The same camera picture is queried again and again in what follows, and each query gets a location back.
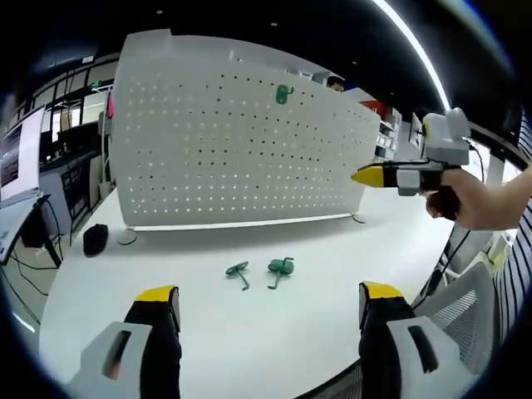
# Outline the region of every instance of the computer monitor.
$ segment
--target computer monitor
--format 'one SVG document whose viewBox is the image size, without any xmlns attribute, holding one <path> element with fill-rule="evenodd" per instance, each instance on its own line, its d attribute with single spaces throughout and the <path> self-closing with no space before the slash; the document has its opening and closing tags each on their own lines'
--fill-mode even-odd
<svg viewBox="0 0 532 399">
<path fill-rule="evenodd" d="M 44 107 L 0 140 L 0 202 L 39 188 L 39 144 Z"/>
</svg>

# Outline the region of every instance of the person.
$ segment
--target person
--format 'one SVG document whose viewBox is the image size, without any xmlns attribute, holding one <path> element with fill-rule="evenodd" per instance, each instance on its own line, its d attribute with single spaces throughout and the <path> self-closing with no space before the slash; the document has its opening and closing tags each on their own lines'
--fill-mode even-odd
<svg viewBox="0 0 532 399">
<path fill-rule="evenodd" d="M 346 90 L 346 81 L 339 76 L 330 76 L 327 79 L 327 87 L 343 93 L 343 91 Z"/>
<path fill-rule="evenodd" d="M 523 111 L 519 148 L 532 160 L 532 135 Z M 532 275 L 532 167 L 501 187 L 486 186 L 463 170 L 446 170 L 442 185 L 450 186 L 461 202 L 457 223 L 464 229 L 518 229 L 514 244 L 502 269 L 494 275 L 499 307 L 502 344 L 523 307 Z M 433 195 L 428 195 L 426 209 L 441 217 Z"/>
</svg>

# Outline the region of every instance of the floor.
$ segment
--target floor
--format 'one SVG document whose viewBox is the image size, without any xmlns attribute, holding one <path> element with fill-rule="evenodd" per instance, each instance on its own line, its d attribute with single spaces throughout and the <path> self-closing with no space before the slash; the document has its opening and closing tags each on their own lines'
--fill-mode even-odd
<svg viewBox="0 0 532 399">
<path fill-rule="evenodd" d="M 77 224 L 76 230 L 72 233 L 72 240 L 77 236 L 83 225 L 90 218 L 91 214 L 85 215 L 81 222 Z M 61 237 L 61 250 L 59 241 L 54 243 L 56 252 L 60 255 L 66 256 L 69 249 L 70 236 L 63 235 Z M 56 277 L 57 269 L 48 252 L 42 249 L 30 249 L 24 247 L 22 240 L 19 239 L 15 245 L 13 255 L 21 262 L 20 265 L 11 257 L 7 266 L 3 268 L 6 274 L 7 281 L 4 280 L 4 292 L 7 294 L 12 305 L 13 316 L 15 317 L 15 325 L 20 329 L 20 333 L 26 342 L 30 351 L 38 354 L 38 337 L 40 321 L 42 319 L 42 312 L 47 301 L 47 293 L 50 292 L 53 280 Z M 35 286 L 44 294 L 39 293 L 37 289 L 32 287 L 24 277 L 31 280 Z"/>
</svg>

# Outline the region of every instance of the ceiling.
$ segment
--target ceiling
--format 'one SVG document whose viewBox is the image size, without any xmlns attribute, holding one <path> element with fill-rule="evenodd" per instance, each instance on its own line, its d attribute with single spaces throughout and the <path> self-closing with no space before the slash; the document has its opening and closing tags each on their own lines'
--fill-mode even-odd
<svg viewBox="0 0 532 399">
<path fill-rule="evenodd" d="M 518 44 L 526 36 L 526 18 L 532 17 L 528 0 L 514 0 L 512 8 L 503 6 L 502 0 L 474 1 L 505 44 L 521 74 L 519 85 L 438 2 L 387 2 L 425 48 L 453 106 L 461 106 L 471 120 L 501 135 L 515 129 L 517 98 L 526 94 L 530 76 L 525 72 L 532 71 L 528 61 L 532 57 Z M 66 53 L 96 51 L 100 56 L 118 52 L 130 32 L 171 27 L 174 34 L 230 37 L 292 53 L 347 78 L 349 86 L 362 87 L 405 116 L 411 111 L 424 114 L 441 109 L 436 89 L 411 45 L 370 0 L 123 4 L 110 0 L 90 7 L 72 2 L 35 6 L 38 9 L 25 19 L 27 37 L 32 39 L 10 41 L 4 49 L 16 61 L 2 88 L 12 84 L 24 96 L 60 72 L 25 72 L 35 71 L 43 57 L 60 61 Z"/>
</svg>

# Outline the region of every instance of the white panel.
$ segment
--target white panel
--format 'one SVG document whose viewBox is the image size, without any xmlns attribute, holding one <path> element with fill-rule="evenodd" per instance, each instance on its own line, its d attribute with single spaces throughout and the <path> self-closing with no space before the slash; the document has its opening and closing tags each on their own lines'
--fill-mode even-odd
<svg viewBox="0 0 532 399">
<path fill-rule="evenodd" d="M 357 211 L 363 187 L 350 176 L 372 160 L 377 114 L 266 66 L 148 57 L 127 44 L 115 81 L 111 159 L 128 225 Z M 275 101 L 279 85 L 293 87 L 285 105 Z"/>
<path fill-rule="evenodd" d="M 52 102 L 52 99 L 53 99 L 53 86 L 45 90 L 43 93 L 39 94 L 35 98 L 35 106 L 33 107 L 33 109 L 35 110 L 40 106 L 45 106 L 49 102 Z"/>
<path fill-rule="evenodd" d="M 95 81 L 107 81 L 114 79 L 118 62 L 95 66 L 89 71 L 89 85 Z"/>
</svg>

